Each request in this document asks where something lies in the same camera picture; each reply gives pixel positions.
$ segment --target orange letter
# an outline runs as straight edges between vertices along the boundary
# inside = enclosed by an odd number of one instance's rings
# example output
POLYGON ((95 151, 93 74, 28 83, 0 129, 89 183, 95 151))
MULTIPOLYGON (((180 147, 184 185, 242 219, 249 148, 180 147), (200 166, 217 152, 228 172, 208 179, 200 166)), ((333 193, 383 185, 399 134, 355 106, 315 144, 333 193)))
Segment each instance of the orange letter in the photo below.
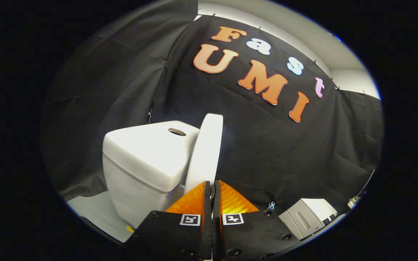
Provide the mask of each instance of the orange letter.
POLYGON ((210 55, 217 50, 219 50, 217 46, 211 46, 205 43, 202 44, 201 50, 199 50, 199 53, 196 54, 193 59, 194 66, 196 66, 196 68, 199 70, 205 71, 207 73, 221 73, 225 70, 225 68, 227 68, 230 61, 232 61, 234 57, 238 56, 237 52, 225 49, 223 50, 224 57, 222 57, 216 66, 208 65, 207 61, 210 55))
POLYGON ((292 118, 295 122, 299 123, 301 121, 302 111, 304 110, 304 107, 308 103, 309 103, 309 99, 307 98, 307 96, 299 91, 298 101, 296 102, 295 108, 289 113, 290 118, 292 118))
POLYGON ((267 79, 267 69, 264 64, 256 60, 251 60, 251 64, 251 69, 246 77, 239 80, 238 84, 250 90, 253 88, 253 81, 255 80, 256 88, 254 91, 256 94, 268 88, 267 91, 262 94, 262 97, 269 103, 277 105, 277 98, 280 95, 280 91, 288 81, 280 74, 275 74, 267 79))
POLYGON ((212 36, 212 39, 224 42, 231 42, 232 40, 229 38, 230 36, 232 37, 232 39, 238 39, 240 34, 245 36, 247 35, 247 33, 242 30, 226 28, 225 26, 221 26, 219 28, 219 33, 217 35, 212 36))

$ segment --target white toilet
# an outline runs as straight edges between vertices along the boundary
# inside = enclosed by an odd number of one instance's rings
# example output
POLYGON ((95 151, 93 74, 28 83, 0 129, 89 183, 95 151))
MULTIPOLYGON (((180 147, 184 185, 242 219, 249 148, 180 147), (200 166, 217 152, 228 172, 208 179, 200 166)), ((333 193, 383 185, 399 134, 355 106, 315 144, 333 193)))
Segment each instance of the white toilet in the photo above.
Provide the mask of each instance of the white toilet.
POLYGON ((103 141, 106 185, 118 214, 138 227, 153 210, 165 211, 183 194, 199 129, 183 122, 109 132, 103 141))
POLYGON ((222 115, 209 113, 201 130, 169 121, 107 133, 103 170, 121 218, 137 228, 149 212, 166 211, 201 182, 213 184, 222 124, 222 115))

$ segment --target ceiling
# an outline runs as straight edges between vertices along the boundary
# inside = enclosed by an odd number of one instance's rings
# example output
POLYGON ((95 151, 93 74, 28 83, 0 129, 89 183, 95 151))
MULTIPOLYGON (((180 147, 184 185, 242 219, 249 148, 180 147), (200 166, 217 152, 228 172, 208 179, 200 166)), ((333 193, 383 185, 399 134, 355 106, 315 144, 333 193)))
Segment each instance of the ceiling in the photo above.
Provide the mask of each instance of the ceiling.
POLYGON ((330 70, 367 71, 359 59, 341 41, 308 18, 267 0, 200 0, 225 5, 264 19, 302 41, 330 70))

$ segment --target black curtain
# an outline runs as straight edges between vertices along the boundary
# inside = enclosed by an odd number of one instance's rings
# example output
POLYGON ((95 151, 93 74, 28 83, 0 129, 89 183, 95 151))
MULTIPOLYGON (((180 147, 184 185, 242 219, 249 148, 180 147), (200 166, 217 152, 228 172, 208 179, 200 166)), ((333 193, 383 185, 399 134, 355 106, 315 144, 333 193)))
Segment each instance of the black curtain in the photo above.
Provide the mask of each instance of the black curtain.
POLYGON ((377 167, 383 138, 379 99, 338 91, 330 78, 294 47, 249 25, 196 16, 195 1, 168 1, 131 13, 76 50, 56 77, 45 103, 42 144, 48 173, 65 200, 106 190, 101 165, 107 132, 179 120, 200 127, 208 113, 224 116, 216 178, 265 208, 282 213, 300 198, 325 198, 337 210, 355 196, 377 167), (247 32, 231 42, 211 39, 220 26, 247 32), (259 38, 264 55, 246 45, 259 38), (217 74, 199 71, 193 58, 202 44, 239 53, 217 74), (287 69, 289 57, 304 65, 287 69), (238 84, 251 59, 288 80, 271 105, 238 84), (315 94, 323 79, 323 98, 315 94), (300 123, 288 113, 298 92, 310 100, 300 123))

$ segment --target toilet tank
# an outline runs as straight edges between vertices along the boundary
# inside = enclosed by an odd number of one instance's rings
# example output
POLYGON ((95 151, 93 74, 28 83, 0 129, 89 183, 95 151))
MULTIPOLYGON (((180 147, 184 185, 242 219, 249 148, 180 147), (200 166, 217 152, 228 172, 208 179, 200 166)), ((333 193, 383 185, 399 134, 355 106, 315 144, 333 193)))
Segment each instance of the toilet tank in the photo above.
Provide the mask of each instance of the toilet tank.
POLYGON ((184 193, 199 129, 169 121, 117 129, 103 141, 106 185, 118 214, 138 227, 153 210, 165 211, 184 193))

